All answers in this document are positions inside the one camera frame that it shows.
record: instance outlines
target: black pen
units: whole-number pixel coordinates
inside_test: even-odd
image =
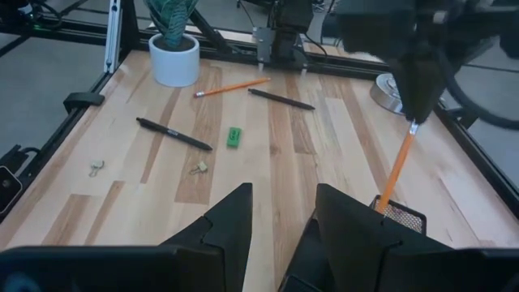
[[[258,90],[258,89],[249,88],[249,92],[258,97],[265,97],[265,98],[268,98],[269,100],[279,101],[279,102],[285,103],[287,105],[297,106],[298,108],[302,108],[305,110],[315,110],[315,107],[313,107],[311,105],[307,105],[306,103],[302,103],[300,101],[294,101],[294,100],[291,100],[286,97],[280,97],[278,95],[271,94],[268,92],[262,92],[261,90]]]
[[[189,145],[193,145],[197,148],[207,150],[207,151],[212,151],[212,147],[207,145],[206,143],[195,140],[182,133],[178,133],[177,131],[171,130],[167,127],[164,127],[164,126],[154,123],[152,121],[148,121],[146,118],[137,118],[137,121],[139,122],[140,126],[145,127],[149,130],[160,132],[164,135],[168,135],[169,137],[181,140],[181,141],[186,142]]]

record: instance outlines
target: potted plant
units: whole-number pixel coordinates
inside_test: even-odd
[[[199,42],[185,34],[189,15],[198,0],[144,0],[159,34],[149,39],[155,80],[184,87],[199,76]]]

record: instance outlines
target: white plant pot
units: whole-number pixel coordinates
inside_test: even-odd
[[[200,73],[199,42],[193,36],[184,34],[195,46],[183,52],[170,52],[155,46],[154,41],[159,37],[162,37],[160,33],[148,41],[155,80],[169,87],[185,87],[196,82]]]

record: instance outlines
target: yellow pencil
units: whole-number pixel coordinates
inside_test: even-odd
[[[402,143],[402,146],[400,147],[397,159],[395,160],[395,165],[392,167],[391,174],[389,175],[388,182],[386,183],[386,188],[380,197],[379,205],[376,207],[376,211],[381,214],[384,214],[384,210],[388,206],[389,197],[391,196],[392,191],[397,184],[398,176],[400,176],[400,171],[404,166],[405,159],[407,158],[407,154],[409,153],[409,149],[411,148],[411,144],[413,143],[417,129],[418,124],[413,122],[409,131],[407,132],[407,135],[405,136],[404,143]]]
[[[227,85],[227,86],[224,86],[222,88],[217,88],[217,89],[209,90],[207,92],[197,92],[197,93],[195,93],[195,97],[205,97],[207,95],[217,94],[217,93],[220,93],[220,92],[228,92],[228,91],[235,90],[235,89],[238,89],[238,88],[245,88],[247,86],[251,86],[251,85],[254,85],[254,84],[260,84],[260,83],[263,83],[263,82],[267,82],[269,80],[270,80],[270,78],[261,78],[261,79],[257,79],[257,80],[243,82],[243,83],[240,83],[240,84]]]

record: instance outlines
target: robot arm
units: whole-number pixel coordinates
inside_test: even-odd
[[[519,129],[519,121],[496,117],[473,103],[454,79],[489,37],[500,35],[507,55],[519,57],[516,7],[481,8],[461,0],[344,0],[335,12],[347,51],[368,52],[389,65],[409,121],[425,122],[447,88],[482,120]]]

